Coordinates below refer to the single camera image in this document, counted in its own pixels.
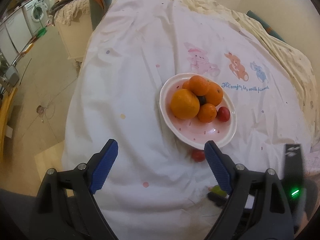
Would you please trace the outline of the red cherry tomato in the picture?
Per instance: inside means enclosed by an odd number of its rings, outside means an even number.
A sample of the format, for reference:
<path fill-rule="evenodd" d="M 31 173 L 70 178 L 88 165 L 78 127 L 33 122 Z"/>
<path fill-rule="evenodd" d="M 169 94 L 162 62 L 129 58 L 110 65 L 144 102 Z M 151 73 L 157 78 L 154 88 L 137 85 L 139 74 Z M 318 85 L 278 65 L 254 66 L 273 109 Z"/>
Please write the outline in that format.
<path fill-rule="evenodd" d="M 217 119 L 220 122 L 228 122 L 230 117 L 231 117 L 231 113 L 229 109 L 225 106 L 220 107 L 219 110 L 217 111 Z"/>
<path fill-rule="evenodd" d="M 203 162 L 206 159 L 204 151 L 202 150 L 193 150 L 191 153 L 191 158 L 197 163 Z"/>

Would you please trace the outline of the small tangerine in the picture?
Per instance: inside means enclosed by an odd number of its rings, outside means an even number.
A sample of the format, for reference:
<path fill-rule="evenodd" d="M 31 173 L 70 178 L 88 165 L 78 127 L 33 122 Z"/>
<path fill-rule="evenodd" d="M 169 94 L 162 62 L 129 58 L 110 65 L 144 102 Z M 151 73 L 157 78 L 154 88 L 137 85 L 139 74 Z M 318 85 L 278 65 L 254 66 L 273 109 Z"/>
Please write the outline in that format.
<path fill-rule="evenodd" d="M 191 90 L 189 80 L 185 81 L 182 85 L 183 89 Z"/>
<path fill-rule="evenodd" d="M 200 107 L 197 118 L 200 122 L 210 123 L 217 116 L 216 107 L 211 103 L 206 103 Z"/>

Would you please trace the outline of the medium orange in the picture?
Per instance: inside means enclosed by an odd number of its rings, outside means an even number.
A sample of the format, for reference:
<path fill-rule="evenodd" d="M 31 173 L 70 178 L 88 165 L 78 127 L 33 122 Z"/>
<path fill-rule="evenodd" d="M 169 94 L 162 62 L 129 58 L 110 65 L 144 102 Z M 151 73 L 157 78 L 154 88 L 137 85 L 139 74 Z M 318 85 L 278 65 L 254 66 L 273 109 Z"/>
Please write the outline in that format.
<path fill-rule="evenodd" d="M 204 96 L 206 103 L 210 103 L 215 107 L 223 100 L 223 89 L 215 82 L 208 82 L 208 93 Z"/>

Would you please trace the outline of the dark grape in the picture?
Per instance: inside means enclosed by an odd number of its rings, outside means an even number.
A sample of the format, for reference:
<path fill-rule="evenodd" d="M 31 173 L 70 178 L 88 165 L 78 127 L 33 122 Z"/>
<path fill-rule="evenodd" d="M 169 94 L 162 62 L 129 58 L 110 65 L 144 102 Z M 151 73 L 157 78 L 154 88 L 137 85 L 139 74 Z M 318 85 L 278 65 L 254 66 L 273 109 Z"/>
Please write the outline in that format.
<path fill-rule="evenodd" d="M 217 193 L 214 192 L 209 192 L 207 194 L 207 197 L 210 201 L 212 201 L 217 207 L 223 207 L 226 202 L 227 202 L 227 198 L 223 197 Z"/>
<path fill-rule="evenodd" d="M 197 96 L 197 98 L 198 98 L 199 103 L 200 103 L 201 106 L 207 103 L 207 100 L 206 100 L 205 96 Z"/>

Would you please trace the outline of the large orange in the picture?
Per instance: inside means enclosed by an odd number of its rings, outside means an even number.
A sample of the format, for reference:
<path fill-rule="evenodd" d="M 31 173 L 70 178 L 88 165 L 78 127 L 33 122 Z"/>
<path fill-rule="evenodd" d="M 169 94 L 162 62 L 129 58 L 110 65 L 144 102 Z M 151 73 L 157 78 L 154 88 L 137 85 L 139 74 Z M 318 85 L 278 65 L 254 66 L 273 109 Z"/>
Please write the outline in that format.
<path fill-rule="evenodd" d="M 197 116 L 200 110 L 200 103 L 193 92 L 187 89 L 179 89 L 171 98 L 170 110 L 174 117 L 188 120 Z"/>

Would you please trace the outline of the green lime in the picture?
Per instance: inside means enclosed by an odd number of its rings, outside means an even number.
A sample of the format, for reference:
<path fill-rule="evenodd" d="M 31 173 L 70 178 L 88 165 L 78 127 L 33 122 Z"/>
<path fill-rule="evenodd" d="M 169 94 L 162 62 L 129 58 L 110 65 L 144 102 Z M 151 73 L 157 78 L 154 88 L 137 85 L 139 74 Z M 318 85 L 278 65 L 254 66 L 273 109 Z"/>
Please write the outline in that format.
<path fill-rule="evenodd" d="M 226 198 L 227 197 L 227 192 L 223 191 L 219 185 L 215 185 L 213 186 L 210 191 L 214 194 L 217 194 L 218 196 L 222 197 L 222 198 Z"/>

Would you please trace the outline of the pink strawberry ceramic plate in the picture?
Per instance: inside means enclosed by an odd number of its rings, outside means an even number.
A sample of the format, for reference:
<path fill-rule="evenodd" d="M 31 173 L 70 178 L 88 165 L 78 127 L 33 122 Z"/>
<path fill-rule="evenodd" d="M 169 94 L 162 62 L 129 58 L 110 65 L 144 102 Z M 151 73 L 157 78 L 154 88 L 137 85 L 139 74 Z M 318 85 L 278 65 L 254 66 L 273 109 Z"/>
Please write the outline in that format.
<path fill-rule="evenodd" d="M 237 116 L 231 99 L 204 76 L 171 77 L 161 88 L 159 107 L 174 135 L 193 148 L 203 150 L 210 140 L 223 147 L 235 136 Z"/>

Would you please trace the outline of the cream wooden nightstand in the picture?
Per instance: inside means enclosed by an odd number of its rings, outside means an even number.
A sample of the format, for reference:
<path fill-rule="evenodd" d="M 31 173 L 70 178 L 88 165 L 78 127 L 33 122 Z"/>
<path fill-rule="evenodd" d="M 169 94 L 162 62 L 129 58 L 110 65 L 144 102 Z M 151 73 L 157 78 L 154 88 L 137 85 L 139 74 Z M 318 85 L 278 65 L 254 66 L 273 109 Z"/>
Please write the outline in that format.
<path fill-rule="evenodd" d="M 93 32 L 89 0 L 73 0 L 65 4 L 55 13 L 53 20 L 68 59 L 76 68 L 81 67 Z"/>

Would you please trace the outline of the white washing machine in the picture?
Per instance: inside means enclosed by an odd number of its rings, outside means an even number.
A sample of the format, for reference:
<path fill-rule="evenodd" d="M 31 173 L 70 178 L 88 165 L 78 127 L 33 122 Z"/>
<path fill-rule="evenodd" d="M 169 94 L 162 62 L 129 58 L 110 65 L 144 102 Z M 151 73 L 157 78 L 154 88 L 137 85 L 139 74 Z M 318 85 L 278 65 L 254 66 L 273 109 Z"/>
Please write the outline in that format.
<path fill-rule="evenodd" d="M 45 0 L 30 0 L 22 7 L 24 18 L 32 37 L 47 26 L 47 9 Z"/>

